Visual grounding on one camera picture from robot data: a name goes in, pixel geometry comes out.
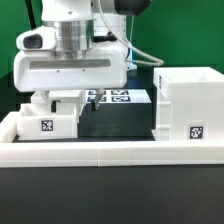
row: green wall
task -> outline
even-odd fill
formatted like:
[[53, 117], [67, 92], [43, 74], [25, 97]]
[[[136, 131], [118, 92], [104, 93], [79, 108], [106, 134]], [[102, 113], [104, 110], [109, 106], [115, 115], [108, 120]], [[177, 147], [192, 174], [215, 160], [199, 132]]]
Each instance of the green wall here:
[[[41, 1], [32, 0], [37, 23], [40, 24]], [[16, 37], [29, 30], [25, 0], [7, 0], [0, 4], [0, 77], [13, 69], [13, 60], [18, 52]]]
[[[24, 2], [0, 5], [0, 77], [13, 69], [17, 35], [29, 30]], [[40, 24], [41, 1], [32, 2]], [[224, 73], [223, 42], [223, 0], [154, 0], [135, 20], [134, 45], [163, 59], [165, 66], [212, 66]]]

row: white box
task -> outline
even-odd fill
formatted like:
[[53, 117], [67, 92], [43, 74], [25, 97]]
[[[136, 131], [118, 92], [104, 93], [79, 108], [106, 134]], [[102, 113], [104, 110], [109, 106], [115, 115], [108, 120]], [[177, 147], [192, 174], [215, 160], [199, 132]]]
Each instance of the white box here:
[[58, 103], [57, 113], [51, 113], [47, 104], [22, 104], [22, 116], [17, 119], [19, 139], [77, 138], [76, 111], [72, 103]]
[[[218, 140], [224, 138], [224, 76], [209, 67], [156, 68], [156, 139]], [[165, 112], [162, 104], [169, 105]], [[169, 123], [161, 116], [169, 115]]]

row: white open box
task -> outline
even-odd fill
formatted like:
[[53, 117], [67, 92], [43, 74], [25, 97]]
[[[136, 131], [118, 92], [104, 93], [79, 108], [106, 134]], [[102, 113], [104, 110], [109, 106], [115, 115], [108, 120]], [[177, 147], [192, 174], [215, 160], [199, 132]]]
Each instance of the white open box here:
[[17, 118], [20, 140], [77, 138], [76, 105], [57, 104], [57, 112], [50, 113], [47, 104], [22, 104]]

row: black cable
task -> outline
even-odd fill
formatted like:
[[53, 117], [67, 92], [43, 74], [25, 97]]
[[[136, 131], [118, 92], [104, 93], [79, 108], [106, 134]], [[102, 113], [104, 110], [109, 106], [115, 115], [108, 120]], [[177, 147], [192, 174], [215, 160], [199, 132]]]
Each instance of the black cable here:
[[25, 0], [25, 2], [26, 2], [26, 8], [27, 8], [27, 12], [28, 12], [29, 21], [30, 21], [30, 28], [31, 28], [31, 30], [36, 29], [37, 25], [36, 25], [35, 18], [34, 18], [31, 0]]

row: white platform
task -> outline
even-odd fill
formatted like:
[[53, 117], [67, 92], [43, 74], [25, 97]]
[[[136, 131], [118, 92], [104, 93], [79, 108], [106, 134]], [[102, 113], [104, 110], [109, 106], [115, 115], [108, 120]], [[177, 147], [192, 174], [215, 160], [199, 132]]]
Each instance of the white platform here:
[[224, 164], [224, 141], [11, 143], [19, 116], [0, 124], [0, 167]]

